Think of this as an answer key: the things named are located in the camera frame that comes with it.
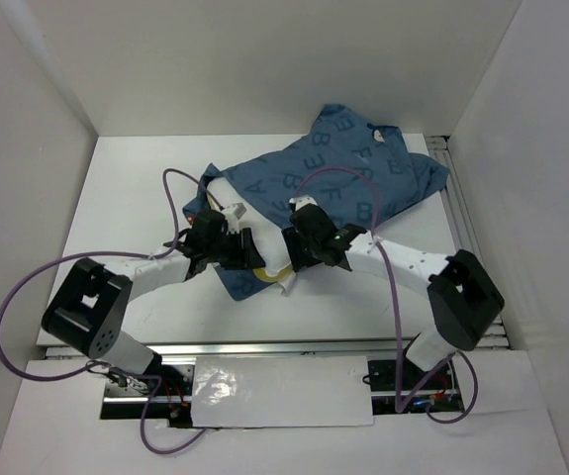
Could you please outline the white pillow with yellow edge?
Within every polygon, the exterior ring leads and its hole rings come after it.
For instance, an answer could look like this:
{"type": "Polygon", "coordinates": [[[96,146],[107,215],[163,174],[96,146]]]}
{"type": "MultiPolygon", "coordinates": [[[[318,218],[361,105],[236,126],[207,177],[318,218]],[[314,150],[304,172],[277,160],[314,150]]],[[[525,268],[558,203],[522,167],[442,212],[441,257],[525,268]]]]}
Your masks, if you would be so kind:
{"type": "Polygon", "coordinates": [[[235,301],[246,300],[273,286],[282,296],[287,296],[296,280],[281,230],[263,217],[234,189],[225,177],[214,178],[208,191],[223,205],[242,203],[245,213],[240,219],[243,227],[252,231],[253,241],[266,266],[252,270],[225,270],[216,272],[228,294],[235,301]]]}

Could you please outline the blue cartoon print pillowcase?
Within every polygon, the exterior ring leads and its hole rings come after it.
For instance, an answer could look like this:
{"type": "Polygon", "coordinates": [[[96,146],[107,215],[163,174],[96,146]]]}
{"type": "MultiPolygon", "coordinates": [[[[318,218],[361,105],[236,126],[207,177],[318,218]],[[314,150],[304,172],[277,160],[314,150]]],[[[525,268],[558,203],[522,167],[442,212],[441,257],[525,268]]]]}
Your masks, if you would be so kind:
{"type": "Polygon", "coordinates": [[[368,228],[442,190],[448,174],[428,155],[409,151],[399,128],[327,104],[310,131],[285,148],[226,169],[208,165],[183,213],[193,219],[202,209],[242,202],[266,225],[253,231],[256,242],[275,246],[263,256],[266,269],[217,271],[229,295],[242,301],[288,276],[281,232],[290,225],[288,202],[295,193],[312,196],[338,227],[368,228]]]}

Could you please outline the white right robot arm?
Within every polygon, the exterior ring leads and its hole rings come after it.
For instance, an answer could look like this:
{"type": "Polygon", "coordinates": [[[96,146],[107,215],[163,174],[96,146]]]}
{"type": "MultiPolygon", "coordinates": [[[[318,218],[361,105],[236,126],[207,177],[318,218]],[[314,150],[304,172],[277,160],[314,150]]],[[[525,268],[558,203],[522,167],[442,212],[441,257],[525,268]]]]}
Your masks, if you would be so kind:
{"type": "Polygon", "coordinates": [[[472,351],[501,314],[505,299],[478,258],[465,249],[430,253],[378,237],[353,224],[338,228],[310,197],[289,202],[282,231],[294,271],[323,264],[374,275],[428,299],[432,323],[404,351],[404,384],[420,388],[453,352],[472,351]]]}

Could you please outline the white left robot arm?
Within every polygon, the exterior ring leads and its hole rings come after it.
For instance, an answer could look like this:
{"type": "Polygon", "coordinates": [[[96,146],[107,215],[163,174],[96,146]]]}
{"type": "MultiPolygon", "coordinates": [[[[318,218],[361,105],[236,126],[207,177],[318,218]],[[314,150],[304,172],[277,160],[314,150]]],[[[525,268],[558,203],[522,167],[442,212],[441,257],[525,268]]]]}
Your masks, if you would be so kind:
{"type": "Polygon", "coordinates": [[[127,259],[114,271],[90,257],[77,259],[43,315],[43,330],[127,375],[138,393],[154,393],[162,380],[179,373],[122,330],[128,305],[162,287],[186,282],[210,264],[229,270],[264,266],[251,229],[240,225],[245,213],[241,203],[222,211],[200,211],[192,227],[181,233],[184,240],[170,243],[162,258],[127,259]]]}

